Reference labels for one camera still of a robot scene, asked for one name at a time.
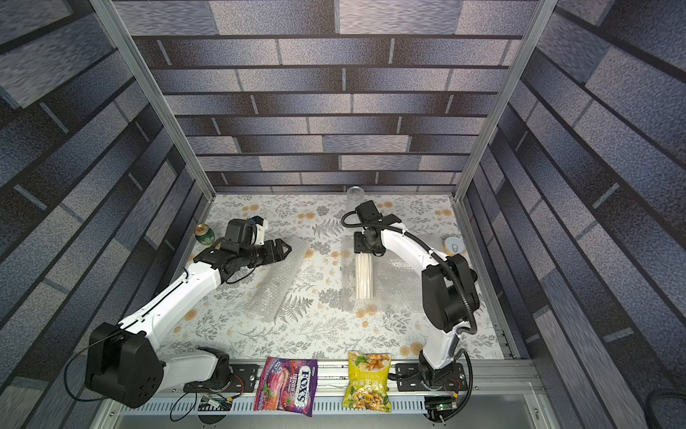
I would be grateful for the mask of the white ribbed ceramic vase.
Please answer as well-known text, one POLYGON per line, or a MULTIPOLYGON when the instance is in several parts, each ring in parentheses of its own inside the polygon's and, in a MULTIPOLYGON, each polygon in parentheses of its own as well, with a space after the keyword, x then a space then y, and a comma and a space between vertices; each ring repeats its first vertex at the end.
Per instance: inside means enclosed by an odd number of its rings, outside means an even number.
POLYGON ((360 253, 355 259, 356 298, 371 300, 373 298, 373 257, 360 253))

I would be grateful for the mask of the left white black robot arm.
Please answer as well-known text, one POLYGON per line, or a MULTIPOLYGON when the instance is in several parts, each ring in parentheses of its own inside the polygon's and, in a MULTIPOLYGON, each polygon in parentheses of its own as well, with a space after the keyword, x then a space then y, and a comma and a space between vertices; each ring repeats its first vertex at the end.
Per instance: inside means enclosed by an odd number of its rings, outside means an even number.
POLYGON ((289 256, 292 248, 286 241, 264 237, 267 226, 260 216, 229 221, 224 236, 200 252, 153 300, 119 323, 95 329, 89 338, 86 388, 135 409, 159 391, 179 385, 197 393, 230 386, 227 353, 211 347, 177 355, 158 350, 176 323, 235 273, 289 256))

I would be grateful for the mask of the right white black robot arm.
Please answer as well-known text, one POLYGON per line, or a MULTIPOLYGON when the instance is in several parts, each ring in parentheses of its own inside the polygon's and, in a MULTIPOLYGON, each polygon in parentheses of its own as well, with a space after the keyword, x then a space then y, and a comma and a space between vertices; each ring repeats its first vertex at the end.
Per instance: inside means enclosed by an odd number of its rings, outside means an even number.
POLYGON ((394 214, 384 216, 375 203, 365 201, 344 214, 341 224, 357 229, 354 251, 382 257, 390 251, 411 266, 421 279, 421 302, 434 327, 419 354, 418 373, 434 388, 448 379, 457 359, 467 352, 457 348, 462 334, 478 332, 474 311, 480 307, 475 283, 478 275, 466 258, 449 256, 407 230, 394 214))

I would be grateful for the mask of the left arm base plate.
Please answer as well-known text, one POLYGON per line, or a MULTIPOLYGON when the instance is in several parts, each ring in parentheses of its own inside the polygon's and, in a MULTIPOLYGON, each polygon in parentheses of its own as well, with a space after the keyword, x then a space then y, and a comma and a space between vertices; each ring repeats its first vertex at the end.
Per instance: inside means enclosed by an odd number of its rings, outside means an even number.
POLYGON ((220 393, 239 394, 253 393, 255 383, 258 381, 259 365, 255 364, 229 364, 219 368, 213 376, 204 382, 192 382, 185 384, 184 393, 220 393))

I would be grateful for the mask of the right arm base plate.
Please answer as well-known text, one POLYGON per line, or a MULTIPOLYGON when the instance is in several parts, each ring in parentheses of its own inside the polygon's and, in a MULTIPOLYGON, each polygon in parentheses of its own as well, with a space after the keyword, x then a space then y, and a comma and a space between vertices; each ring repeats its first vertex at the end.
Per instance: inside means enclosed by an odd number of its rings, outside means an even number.
POLYGON ((422 363, 396 364, 395 372, 389 374, 389 381, 395 382, 399 391, 468 391, 469 384, 460 363, 452 363, 441 369, 434 369, 422 363))

